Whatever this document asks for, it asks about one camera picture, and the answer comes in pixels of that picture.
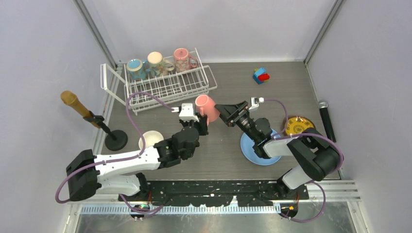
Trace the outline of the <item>cream floral bowl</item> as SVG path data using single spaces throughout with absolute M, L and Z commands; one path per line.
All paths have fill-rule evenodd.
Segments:
M 138 141 L 138 146 L 140 149 L 143 149 L 143 140 L 145 140 L 145 148 L 147 148 L 164 140 L 164 137 L 158 131 L 147 131 L 142 135 L 142 137 Z

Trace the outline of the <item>cream floral cup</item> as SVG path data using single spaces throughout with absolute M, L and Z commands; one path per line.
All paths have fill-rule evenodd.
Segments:
M 155 77 L 167 76 L 175 70 L 173 62 L 165 59 L 160 52 L 153 51 L 148 54 L 147 60 L 151 74 Z

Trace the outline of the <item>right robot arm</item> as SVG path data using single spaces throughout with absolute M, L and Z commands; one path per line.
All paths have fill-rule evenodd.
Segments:
M 275 189 L 283 199 L 290 199 L 296 194 L 297 188 L 306 183 L 322 181 L 343 163 L 341 150 L 314 128 L 295 135 L 276 137 L 268 119 L 251 118 L 246 101 L 216 104 L 215 108 L 227 126 L 238 126 L 253 141 L 252 148 L 259 158 L 293 156 L 298 162 L 298 166 L 286 172 L 275 183 Z

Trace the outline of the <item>blue plate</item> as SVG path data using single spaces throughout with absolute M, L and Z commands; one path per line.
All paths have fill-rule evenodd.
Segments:
M 250 139 L 249 136 L 246 135 L 246 133 L 243 133 L 240 138 L 240 149 L 243 155 L 255 165 L 269 166 L 275 164 L 277 161 L 281 159 L 281 156 L 273 157 L 270 159 L 260 158 L 254 152 L 254 149 L 252 148 L 253 145 L 254 142 L 252 141 L 252 139 Z

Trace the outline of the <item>pink mug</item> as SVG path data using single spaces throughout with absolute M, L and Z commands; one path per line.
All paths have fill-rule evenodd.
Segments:
M 195 99 L 195 105 L 201 116 L 207 116 L 207 125 L 220 117 L 220 112 L 215 108 L 215 101 L 208 95 L 199 95 Z

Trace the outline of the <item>pink patterned cup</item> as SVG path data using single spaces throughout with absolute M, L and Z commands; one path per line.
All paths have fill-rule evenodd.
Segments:
M 184 72 L 197 68 L 198 60 L 185 48 L 178 48 L 173 53 L 176 72 Z

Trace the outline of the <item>gold microphone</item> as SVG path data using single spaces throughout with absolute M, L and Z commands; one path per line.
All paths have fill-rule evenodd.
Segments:
M 77 96 L 74 93 L 68 90 L 63 91 L 60 94 L 60 98 L 65 105 L 71 107 L 77 113 L 79 113 L 85 121 L 91 123 L 98 129 L 102 129 L 107 134 L 104 140 L 104 144 L 110 151 L 119 151 L 126 146 L 128 142 L 128 136 L 126 132 L 122 130 L 112 131 L 111 129 L 109 129 L 109 127 L 104 122 L 104 117 L 93 114 L 78 100 Z

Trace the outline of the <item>yellow patterned plate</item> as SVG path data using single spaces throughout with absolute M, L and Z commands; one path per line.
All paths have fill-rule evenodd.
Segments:
M 286 129 L 284 135 L 295 135 L 302 133 L 308 128 L 316 129 L 315 124 L 308 118 L 303 116 L 290 116 L 284 120 Z

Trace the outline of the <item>blue mug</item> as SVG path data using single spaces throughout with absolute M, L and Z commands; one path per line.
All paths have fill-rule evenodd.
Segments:
M 149 79 L 149 63 L 147 60 L 132 59 L 126 64 L 127 72 L 133 81 Z

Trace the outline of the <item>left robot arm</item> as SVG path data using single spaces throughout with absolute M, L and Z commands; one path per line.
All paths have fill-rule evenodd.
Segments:
M 112 155 L 80 152 L 66 167 L 70 201 L 83 201 L 95 194 L 122 194 L 138 201 L 149 195 L 144 170 L 178 165 L 194 155 L 199 137 L 207 135 L 207 116 L 183 122 L 181 131 L 145 150 Z

